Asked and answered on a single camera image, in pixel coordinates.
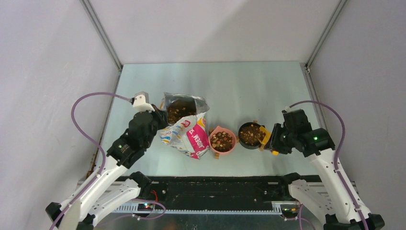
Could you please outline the printed cat food bag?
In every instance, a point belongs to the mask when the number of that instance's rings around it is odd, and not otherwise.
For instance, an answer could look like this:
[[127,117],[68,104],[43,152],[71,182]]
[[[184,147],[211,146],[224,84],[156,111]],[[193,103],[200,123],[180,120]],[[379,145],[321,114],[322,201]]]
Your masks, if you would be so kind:
[[178,93],[164,93],[160,110],[167,111],[167,107],[176,100],[194,102],[196,115],[181,118],[177,123],[158,132],[161,141],[171,148],[193,159],[200,159],[209,150],[206,132],[205,114],[209,105],[203,97]]

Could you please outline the yellow plastic scoop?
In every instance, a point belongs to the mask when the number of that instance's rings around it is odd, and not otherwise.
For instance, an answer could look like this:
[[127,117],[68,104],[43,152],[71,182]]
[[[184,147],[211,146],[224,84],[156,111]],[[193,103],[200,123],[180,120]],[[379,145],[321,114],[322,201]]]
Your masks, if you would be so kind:
[[260,137],[258,138],[260,142],[259,150],[260,151],[268,150],[275,156],[279,155],[279,152],[273,150],[271,147],[271,137],[272,137],[271,132],[268,131],[264,126],[260,126],[259,131],[260,131]]

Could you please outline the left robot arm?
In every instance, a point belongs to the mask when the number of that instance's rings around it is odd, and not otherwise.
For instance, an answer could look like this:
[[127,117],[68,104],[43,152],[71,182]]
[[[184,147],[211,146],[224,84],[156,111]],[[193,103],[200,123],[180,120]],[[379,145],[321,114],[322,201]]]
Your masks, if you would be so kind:
[[107,151],[102,151],[102,163],[70,198],[52,202],[45,211],[52,220],[51,229],[62,229],[73,216],[72,230],[92,230],[105,216],[128,200],[147,199],[151,195],[151,180],[141,172],[132,173],[116,190],[103,193],[108,187],[144,156],[157,132],[168,125],[168,113],[148,104],[136,113],[124,133]]

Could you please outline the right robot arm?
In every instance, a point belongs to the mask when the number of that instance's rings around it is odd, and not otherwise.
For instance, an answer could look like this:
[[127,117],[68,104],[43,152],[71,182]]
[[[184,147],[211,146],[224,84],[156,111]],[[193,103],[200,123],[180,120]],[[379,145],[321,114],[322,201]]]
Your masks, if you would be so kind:
[[284,176],[279,196],[296,199],[320,221],[325,230],[380,230],[381,215],[371,213],[363,203],[336,157],[335,144],[327,130],[313,129],[304,110],[282,112],[284,122],[276,123],[268,142],[272,152],[290,154],[298,150],[316,168],[328,194],[309,188],[297,173]]

